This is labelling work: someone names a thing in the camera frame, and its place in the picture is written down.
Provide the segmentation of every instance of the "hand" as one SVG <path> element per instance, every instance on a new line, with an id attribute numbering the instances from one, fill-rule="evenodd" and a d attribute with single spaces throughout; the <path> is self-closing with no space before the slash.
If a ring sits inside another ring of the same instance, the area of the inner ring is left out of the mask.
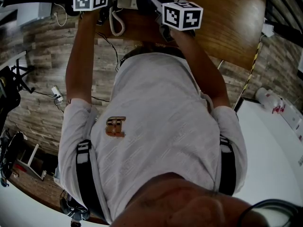
<path id="1" fill-rule="evenodd" d="M 179 31 L 174 28 L 170 28 L 170 36 L 178 43 L 179 40 L 194 39 L 191 33 L 187 31 Z"/>
<path id="2" fill-rule="evenodd" d="M 93 19 L 94 22 L 99 19 L 99 13 L 101 9 L 96 9 L 93 11 L 85 12 L 82 16 L 82 19 Z"/>
<path id="3" fill-rule="evenodd" d="M 179 30 L 176 30 L 176 29 L 174 29 L 174 28 L 170 28 L 170 36 L 171 36 L 172 38 L 174 38 L 174 39 L 176 39 L 176 37 L 177 37 L 178 35 L 180 35 L 181 33 L 184 33 L 184 32 L 179 31 Z"/>

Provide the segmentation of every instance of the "black chair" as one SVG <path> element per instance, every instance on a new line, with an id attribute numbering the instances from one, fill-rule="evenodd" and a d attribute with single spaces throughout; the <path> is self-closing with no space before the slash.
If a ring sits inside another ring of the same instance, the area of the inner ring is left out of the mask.
<path id="1" fill-rule="evenodd" d="M 20 104 L 19 91 L 24 87 L 29 93 L 33 93 L 34 88 L 29 89 L 22 78 L 34 70 L 34 66 L 20 67 L 19 59 L 16 66 L 9 69 L 8 66 L 0 70 L 0 132 L 2 132 L 8 113 Z"/>
<path id="2" fill-rule="evenodd" d="M 4 187 L 6 187 L 6 180 L 9 179 L 13 173 L 13 166 L 19 151 L 25 148 L 23 139 L 24 135 L 22 132 L 15 134 L 12 140 L 1 138 L 0 173 L 1 185 Z"/>

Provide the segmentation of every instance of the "black suspender strap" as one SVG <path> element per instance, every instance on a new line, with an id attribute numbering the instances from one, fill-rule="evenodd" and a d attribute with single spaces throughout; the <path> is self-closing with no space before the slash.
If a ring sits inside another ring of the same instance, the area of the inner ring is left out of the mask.
<path id="1" fill-rule="evenodd" d="M 86 208 L 93 214 L 107 222 L 97 195 L 89 150 L 91 149 L 90 140 L 85 140 L 77 146 L 76 169 L 81 198 Z"/>
<path id="2" fill-rule="evenodd" d="M 230 141 L 220 136 L 221 181 L 219 192 L 232 196 L 236 188 L 236 162 Z"/>

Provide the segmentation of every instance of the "white t-shirt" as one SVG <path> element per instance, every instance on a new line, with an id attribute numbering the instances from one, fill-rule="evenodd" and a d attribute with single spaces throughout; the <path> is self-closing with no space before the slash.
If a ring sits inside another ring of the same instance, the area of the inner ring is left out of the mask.
<path id="1" fill-rule="evenodd" d="M 109 106 L 95 122 L 97 114 L 81 99 L 66 107 L 59 147 L 61 184 L 84 205 L 75 158 L 77 145 L 90 137 L 98 165 L 94 179 L 101 182 L 113 220 L 147 181 L 161 174 L 176 173 L 217 191 L 220 134 L 235 152 L 236 191 L 244 183 L 247 156 L 236 113 L 222 106 L 209 114 L 183 59 L 162 53 L 127 59 L 116 75 Z M 126 118 L 125 137 L 108 136 L 107 120 L 120 116 Z"/>

